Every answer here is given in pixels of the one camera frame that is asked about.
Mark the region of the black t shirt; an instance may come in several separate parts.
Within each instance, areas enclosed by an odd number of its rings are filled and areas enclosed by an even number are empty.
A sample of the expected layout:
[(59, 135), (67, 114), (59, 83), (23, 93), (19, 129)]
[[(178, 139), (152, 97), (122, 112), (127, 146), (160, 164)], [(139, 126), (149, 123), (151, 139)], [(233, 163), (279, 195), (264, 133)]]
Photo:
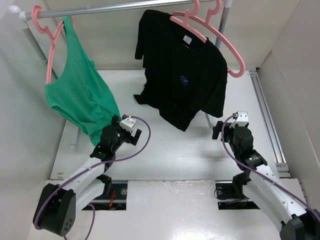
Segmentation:
[(146, 83), (134, 98), (186, 131), (199, 111), (223, 116), (227, 63), (210, 40), (201, 41), (170, 17), (153, 9), (142, 14), (134, 57), (143, 61)]

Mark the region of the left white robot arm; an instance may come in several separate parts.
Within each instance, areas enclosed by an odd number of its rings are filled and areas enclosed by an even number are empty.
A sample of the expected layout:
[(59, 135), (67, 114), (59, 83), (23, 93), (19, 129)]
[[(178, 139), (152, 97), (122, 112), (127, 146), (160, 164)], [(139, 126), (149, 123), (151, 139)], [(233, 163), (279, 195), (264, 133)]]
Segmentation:
[(87, 161), (68, 178), (48, 183), (41, 192), (32, 223), (36, 230), (46, 230), (65, 238), (77, 214), (97, 197), (107, 198), (112, 179), (105, 173), (117, 162), (116, 151), (122, 144), (137, 145), (142, 131), (135, 129), (139, 117), (117, 115), (102, 129), (99, 143)]

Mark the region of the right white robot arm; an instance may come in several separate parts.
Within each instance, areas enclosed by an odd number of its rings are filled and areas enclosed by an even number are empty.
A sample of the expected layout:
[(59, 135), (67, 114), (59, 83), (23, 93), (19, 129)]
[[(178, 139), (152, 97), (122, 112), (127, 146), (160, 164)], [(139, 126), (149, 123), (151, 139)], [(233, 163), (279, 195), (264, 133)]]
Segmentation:
[(216, 197), (223, 204), (251, 200), (271, 220), (282, 240), (318, 240), (320, 213), (288, 191), (267, 161), (254, 149), (248, 123), (218, 121), (212, 139), (221, 137), (225, 149), (242, 171), (231, 182), (216, 182)]

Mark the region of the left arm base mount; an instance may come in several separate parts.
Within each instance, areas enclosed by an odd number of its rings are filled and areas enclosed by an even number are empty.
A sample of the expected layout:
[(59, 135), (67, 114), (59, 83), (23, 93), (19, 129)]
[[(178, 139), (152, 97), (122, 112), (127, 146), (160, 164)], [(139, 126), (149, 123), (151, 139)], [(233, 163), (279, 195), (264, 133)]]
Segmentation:
[(101, 195), (90, 202), (96, 211), (125, 211), (127, 209), (128, 181), (112, 182), (109, 195)]

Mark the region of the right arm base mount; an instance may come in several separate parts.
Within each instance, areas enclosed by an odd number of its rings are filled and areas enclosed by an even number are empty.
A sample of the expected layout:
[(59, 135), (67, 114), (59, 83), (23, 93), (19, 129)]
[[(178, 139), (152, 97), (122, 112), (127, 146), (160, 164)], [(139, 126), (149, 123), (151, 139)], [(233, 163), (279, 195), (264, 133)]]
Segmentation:
[(232, 180), (215, 181), (214, 196), (219, 210), (259, 210), (260, 208), (243, 193), (249, 181), (245, 173), (237, 174)]

